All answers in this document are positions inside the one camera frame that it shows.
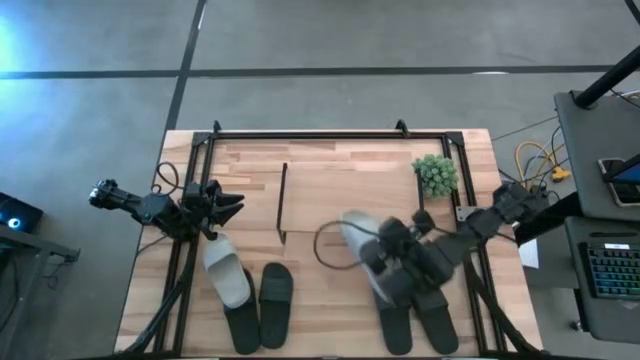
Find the smartphone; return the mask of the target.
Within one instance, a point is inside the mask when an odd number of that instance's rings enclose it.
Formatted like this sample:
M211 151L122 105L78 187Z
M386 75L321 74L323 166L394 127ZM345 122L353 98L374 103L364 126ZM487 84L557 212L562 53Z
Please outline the smartphone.
M604 166L602 160L598 160L598 165L602 173L602 180L604 174ZM621 207L624 206L640 206L640 185L622 184L622 183L604 183L608 186L612 193L614 201Z

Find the grey desk with pole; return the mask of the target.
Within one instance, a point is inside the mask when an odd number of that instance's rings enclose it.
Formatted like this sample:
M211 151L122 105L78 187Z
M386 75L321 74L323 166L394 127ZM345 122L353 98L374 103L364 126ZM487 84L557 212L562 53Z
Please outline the grey desk with pole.
M593 108L582 109L570 93L555 94L554 103L583 215L640 221L640 205L618 205L598 164L605 158L627 160L640 154L640 109L608 96Z

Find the black box with blue light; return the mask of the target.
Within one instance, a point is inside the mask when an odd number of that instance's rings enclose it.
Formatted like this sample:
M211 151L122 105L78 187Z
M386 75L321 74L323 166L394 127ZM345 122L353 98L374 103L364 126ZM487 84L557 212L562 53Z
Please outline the black box with blue light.
M20 232L33 233L42 216L41 209L0 192L0 225Z

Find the black round pole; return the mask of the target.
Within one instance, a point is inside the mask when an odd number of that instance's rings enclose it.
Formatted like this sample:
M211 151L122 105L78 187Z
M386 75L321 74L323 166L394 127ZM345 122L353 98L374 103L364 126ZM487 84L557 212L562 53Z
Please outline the black round pole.
M640 68L640 45L616 63L586 90L580 93L571 92L574 104L582 109L590 109L597 100L638 68Z

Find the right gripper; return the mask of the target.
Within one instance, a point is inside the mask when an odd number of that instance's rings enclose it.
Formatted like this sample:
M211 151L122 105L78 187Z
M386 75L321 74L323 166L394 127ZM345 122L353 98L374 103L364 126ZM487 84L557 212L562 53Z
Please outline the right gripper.
M377 292L386 301L401 301L418 290L438 289L453 275L453 257L444 232L433 240L422 238L436 230L435 222L425 210L412 216L406 225L395 217L379 228L378 239L360 247L362 265L377 275Z

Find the black rubber slide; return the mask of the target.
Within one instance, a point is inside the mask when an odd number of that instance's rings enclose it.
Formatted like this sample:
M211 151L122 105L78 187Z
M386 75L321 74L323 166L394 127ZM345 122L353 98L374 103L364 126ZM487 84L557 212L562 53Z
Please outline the black rubber slide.
M268 349L282 347L288 336L293 300L293 277L280 263L268 263L262 273L260 304L261 344Z
M411 302L434 350L442 355L456 352L459 340L443 292L440 289L417 292Z
M223 311L235 351L249 355L261 346L261 335L253 277L246 268L243 271L249 285L249 298L236 308L224 305Z
M373 292L383 339L393 355L406 355L412 350L413 341L408 302L392 305Z

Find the grey rubber slide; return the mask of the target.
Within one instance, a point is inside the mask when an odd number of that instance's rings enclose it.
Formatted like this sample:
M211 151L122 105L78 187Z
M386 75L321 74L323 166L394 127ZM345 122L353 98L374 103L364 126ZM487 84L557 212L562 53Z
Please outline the grey rubber slide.
M226 307L238 308L249 299L249 281L237 249L226 234L219 233L215 240L207 241L203 266L207 279Z
M360 210L349 210L341 214L340 217L340 231L350 249L355 261L359 267L365 272L370 287L376 292L383 300L395 305L394 300L388 296L385 290L381 286L380 275L374 275L368 271L363 265L360 258L360 247L372 240L378 239L378 230L380 222L371 217L366 212Z

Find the grey desk with keyboard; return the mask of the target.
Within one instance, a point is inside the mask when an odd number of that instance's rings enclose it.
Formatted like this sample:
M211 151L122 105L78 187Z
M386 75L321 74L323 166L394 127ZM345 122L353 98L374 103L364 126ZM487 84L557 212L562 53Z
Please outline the grey desk with keyboard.
M577 287L577 327L601 341L640 345L640 301L594 298L581 260L581 243L640 245L640 223L568 217L564 221Z

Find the black aluminium rig frame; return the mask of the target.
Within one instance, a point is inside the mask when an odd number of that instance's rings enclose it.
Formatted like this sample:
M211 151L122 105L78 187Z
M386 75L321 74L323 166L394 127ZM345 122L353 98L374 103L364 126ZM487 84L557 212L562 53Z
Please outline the black aluminium rig frame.
M491 193L500 185L496 158L486 129L409 130L403 138L398 130L329 131L169 131L159 161L173 163L184 183L200 182L206 156L211 157L209 176L224 191L245 196L245 207L221 229L231 238L238 256L260 287L267 263L285 265L294 278L293 306L288 337L283 347L261 348L259 358L382 358L390 356L382 337L366 275L362 270L333 271L319 264L313 254L313 232L280 229L285 175L288 167L326 170L391 171L408 168L425 154L443 154L449 146L459 174L467 171L472 185L460 180L456 197L425 201L437 226L453 230L456 206L490 206ZM201 236L195 261L191 294L169 313L155 339L143 355L187 358L239 356L234 351L223 313L223 305L203 269ZM146 249L134 268L114 352L131 346L160 307L186 264L188 243L171 240ZM473 254L477 271L492 280L498 301L516 327L534 346L541 347L538 325L526 287L524 271L515 244L496 238L487 250ZM469 300L464 270L444 286L449 311L459 336L454 355L478 354L498 345L497 334L484 304Z

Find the black desk beam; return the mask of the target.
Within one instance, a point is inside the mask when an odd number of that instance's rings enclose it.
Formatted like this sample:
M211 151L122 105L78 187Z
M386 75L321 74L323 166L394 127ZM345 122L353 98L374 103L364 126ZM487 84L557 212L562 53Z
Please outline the black desk beam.
M538 212L531 220L520 223L514 230L516 244L521 246L539 235L563 225L567 217L582 215L579 195L574 192Z

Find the tablet with blue screen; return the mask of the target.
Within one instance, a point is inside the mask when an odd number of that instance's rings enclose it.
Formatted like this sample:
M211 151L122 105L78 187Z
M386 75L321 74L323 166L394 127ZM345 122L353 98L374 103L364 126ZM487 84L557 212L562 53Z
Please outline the tablet with blue screen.
M605 182L640 185L640 154L627 160L603 159Z

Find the backlit black keyboard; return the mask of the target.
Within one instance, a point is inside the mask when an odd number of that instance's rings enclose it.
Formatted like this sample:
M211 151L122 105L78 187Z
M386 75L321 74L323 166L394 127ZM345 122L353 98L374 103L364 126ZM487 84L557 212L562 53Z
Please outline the backlit black keyboard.
M640 301L640 245L581 243L579 250L594 298Z

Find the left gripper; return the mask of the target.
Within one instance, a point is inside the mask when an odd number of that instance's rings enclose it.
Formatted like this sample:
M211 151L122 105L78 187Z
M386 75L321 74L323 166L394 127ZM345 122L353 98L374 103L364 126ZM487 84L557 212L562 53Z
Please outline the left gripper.
M242 210L244 196L220 192L217 180L206 184L188 183L183 191L182 208L188 222L210 241L218 238L215 225L224 226Z

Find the small green potted plant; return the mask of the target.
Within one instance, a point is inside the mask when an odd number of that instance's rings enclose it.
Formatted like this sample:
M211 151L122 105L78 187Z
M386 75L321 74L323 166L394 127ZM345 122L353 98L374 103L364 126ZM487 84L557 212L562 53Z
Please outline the small green potted plant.
M458 188L459 178L452 159L426 154L416 158L412 167L421 178L423 194L427 198L449 196Z

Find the wooden shelf with black frame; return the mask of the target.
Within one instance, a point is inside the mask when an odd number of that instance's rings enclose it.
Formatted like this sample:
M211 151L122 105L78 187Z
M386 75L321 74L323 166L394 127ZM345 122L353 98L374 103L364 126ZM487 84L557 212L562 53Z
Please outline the wooden shelf with black frame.
M376 220L390 216L408 220L419 208L416 176L408 168L391 171L286 170L280 229L309 232L360 210Z

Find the white paper sheet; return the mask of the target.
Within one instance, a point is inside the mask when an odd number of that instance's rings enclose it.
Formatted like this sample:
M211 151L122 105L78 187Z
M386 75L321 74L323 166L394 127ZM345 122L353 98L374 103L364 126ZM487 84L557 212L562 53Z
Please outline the white paper sheet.
M531 239L518 247L520 261L523 267L538 269L540 267L538 242L537 239Z

